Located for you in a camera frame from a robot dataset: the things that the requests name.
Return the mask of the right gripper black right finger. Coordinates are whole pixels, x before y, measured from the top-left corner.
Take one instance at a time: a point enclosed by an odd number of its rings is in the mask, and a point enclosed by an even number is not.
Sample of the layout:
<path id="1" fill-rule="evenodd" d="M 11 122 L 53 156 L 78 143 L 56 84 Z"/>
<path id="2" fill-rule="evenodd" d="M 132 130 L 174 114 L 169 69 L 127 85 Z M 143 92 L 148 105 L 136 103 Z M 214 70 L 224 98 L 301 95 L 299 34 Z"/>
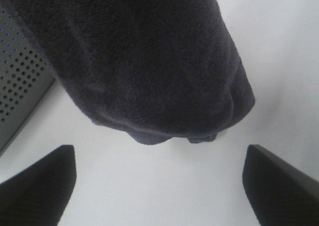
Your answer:
<path id="1" fill-rule="evenodd" d="M 247 148 L 242 183 L 262 226 L 317 226 L 319 183 L 260 145 Z"/>

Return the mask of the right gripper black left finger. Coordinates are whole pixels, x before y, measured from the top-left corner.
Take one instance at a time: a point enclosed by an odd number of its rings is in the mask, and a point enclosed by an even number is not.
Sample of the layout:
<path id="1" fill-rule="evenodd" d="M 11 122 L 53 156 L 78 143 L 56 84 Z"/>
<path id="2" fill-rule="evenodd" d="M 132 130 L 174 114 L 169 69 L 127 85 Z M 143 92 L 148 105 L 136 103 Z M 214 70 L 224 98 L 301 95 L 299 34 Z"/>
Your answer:
<path id="1" fill-rule="evenodd" d="M 76 183 L 74 147 L 62 145 L 0 185 L 2 226 L 56 226 Z"/>

